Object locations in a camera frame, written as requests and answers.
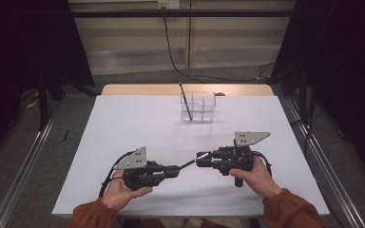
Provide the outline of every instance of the metal bracket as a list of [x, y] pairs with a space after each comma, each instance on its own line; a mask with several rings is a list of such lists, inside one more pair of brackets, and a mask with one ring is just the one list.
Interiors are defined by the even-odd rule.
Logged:
[[147, 167], [146, 147], [136, 149], [131, 155], [114, 165], [113, 169], [133, 169]]
[[237, 146], [247, 146], [258, 143], [259, 141], [267, 138], [270, 135], [271, 133], [269, 132], [236, 131], [235, 139]]

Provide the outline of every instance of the sleeve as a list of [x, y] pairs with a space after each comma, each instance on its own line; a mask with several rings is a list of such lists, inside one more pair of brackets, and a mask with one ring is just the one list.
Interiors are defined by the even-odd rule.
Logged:
[[279, 195], [263, 200], [263, 218], [271, 228], [323, 227], [316, 207], [283, 189]]
[[79, 205], [73, 209], [73, 218], [67, 228], [113, 228], [117, 211], [107, 208], [102, 199]]

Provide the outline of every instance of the table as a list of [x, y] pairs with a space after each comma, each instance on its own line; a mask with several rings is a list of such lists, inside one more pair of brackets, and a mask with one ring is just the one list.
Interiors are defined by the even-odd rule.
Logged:
[[[184, 85], [184, 89], [227, 95], [217, 98], [213, 123], [180, 120], [178, 85], [107, 85], [90, 114], [52, 214], [68, 218], [75, 206], [95, 200], [112, 163], [125, 152], [146, 146], [150, 161], [181, 165], [194, 159], [197, 152], [232, 145], [235, 131], [271, 132], [251, 148], [273, 164], [279, 185], [312, 202], [320, 214], [329, 213], [279, 100], [268, 85]], [[245, 218], [262, 215], [262, 208], [261, 199], [247, 186], [237, 188], [232, 177], [191, 165], [176, 179], [164, 180], [151, 194], [130, 202], [119, 215]]]

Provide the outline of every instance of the transparent box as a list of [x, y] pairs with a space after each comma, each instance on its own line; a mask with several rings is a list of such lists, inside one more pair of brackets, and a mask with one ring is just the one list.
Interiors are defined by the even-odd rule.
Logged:
[[216, 108], [214, 92], [185, 92], [181, 94], [182, 121], [212, 122]]

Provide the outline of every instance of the hand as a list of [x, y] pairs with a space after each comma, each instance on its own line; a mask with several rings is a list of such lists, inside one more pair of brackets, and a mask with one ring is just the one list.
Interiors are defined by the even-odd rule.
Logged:
[[112, 178], [117, 178], [109, 183], [108, 188], [102, 198], [103, 204], [111, 209], [120, 211], [132, 200], [137, 197], [142, 197], [147, 193], [152, 192], [151, 187], [143, 187], [136, 191], [130, 190], [125, 186], [122, 179], [124, 170], [118, 170], [113, 175]]
[[258, 156], [254, 156], [254, 168], [251, 172], [231, 169], [229, 174], [235, 178], [245, 180], [253, 191], [263, 199], [270, 199], [282, 192], [282, 189], [272, 180], [262, 159]]

